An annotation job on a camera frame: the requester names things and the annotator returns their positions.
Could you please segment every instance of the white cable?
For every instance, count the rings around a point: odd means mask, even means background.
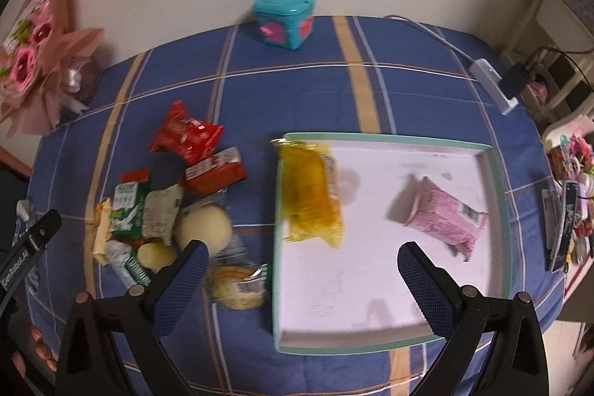
[[[384,16],[384,19],[405,20],[405,21],[408,21],[408,22],[412,22],[415,26],[417,26],[417,27],[421,28],[422,30],[424,30],[433,39],[436,39],[441,44],[445,44],[448,48],[450,48],[450,49],[454,50],[456,53],[460,54],[464,59],[470,61],[471,63],[474,63],[474,59],[472,59],[470,56],[468,56],[468,54],[466,54],[460,48],[457,48],[456,46],[454,46],[452,43],[450,43],[450,42],[446,41],[445,39],[439,37],[435,32],[433,32],[432,30],[430,30],[428,27],[423,26],[423,24],[421,24],[420,22],[417,22],[415,20],[409,19],[408,17],[400,16],[399,14],[390,14],[388,16]]]

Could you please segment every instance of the white bottle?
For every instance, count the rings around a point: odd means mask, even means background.
[[[577,182],[584,187],[585,195],[588,198],[594,196],[594,176],[587,173],[580,173]]]

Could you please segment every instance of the blue plaid tablecloth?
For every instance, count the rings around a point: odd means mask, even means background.
[[[473,58],[503,70],[474,36],[429,26]],[[532,295],[543,331],[561,310],[563,277],[546,271],[542,188],[551,174],[533,120],[521,103],[503,116],[468,65],[409,24],[372,17],[320,16],[298,51],[263,44],[254,24],[224,27],[170,42],[104,72],[90,111],[44,138],[29,198],[53,207],[63,228],[40,260],[29,291],[33,322],[57,352],[74,296],[120,295],[111,268],[91,256],[95,204],[121,174],[148,168],[153,187],[176,183],[184,163],[151,153],[167,109],[183,100],[190,114],[225,126],[219,148],[240,148],[246,181],[228,189],[231,217],[251,258],[272,261],[277,157],[269,140],[286,132],[370,132],[430,136],[492,145],[507,190],[512,232],[512,291]],[[139,394],[149,394],[124,340],[117,338]],[[357,356],[275,352],[271,309],[234,312],[198,290],[171,336],[162,339],[197,394],[409,394],[443,342]],[[485,357],[479,346],[460,392]]]

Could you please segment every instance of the blue textured gripper pad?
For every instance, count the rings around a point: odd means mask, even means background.
[[[209,251],[201,243],[157,299],[153,310],[153,334],[157,339],[173,333],[183,311],[209,267]]]
[[[454,306],[406,245],[398,251],[398,270],[433,334],[449,340],[456,328]]]

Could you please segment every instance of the snack pile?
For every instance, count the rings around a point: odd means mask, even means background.
[[[543,190],[542,194],[545,203],[547,245],[550,249],[554,250],[559,245],[555,242],[562,232],[559,230],[562,227],[559,214],[563,213],[562,203],[568,203],[563,197],[562,184],[566,180],[578,184],[575,204],[577,213],[571,230],[571,241],[562,254],[567,270],[569,264],[583,265],[594,255],[594,151],[592,145],[581,136],[561,136],[561,144],[552,148],[547,157],[557,186],[556,191]]]
[[[185,160],[189,167],[180,183],[155,190],[148,170],[125,173],[113,197],[97,205],[93,255],[126,289],[149,285],[189,242],[201,240],[210,254],[213,299],[236,310],[263,303],[267,268],[251,262],[227,212],[226,187],[246,173],[237,147],[215,154],[222,132],[175,101],[150,150],[171,150]],[[202,198],[180,210],[185,192]]]

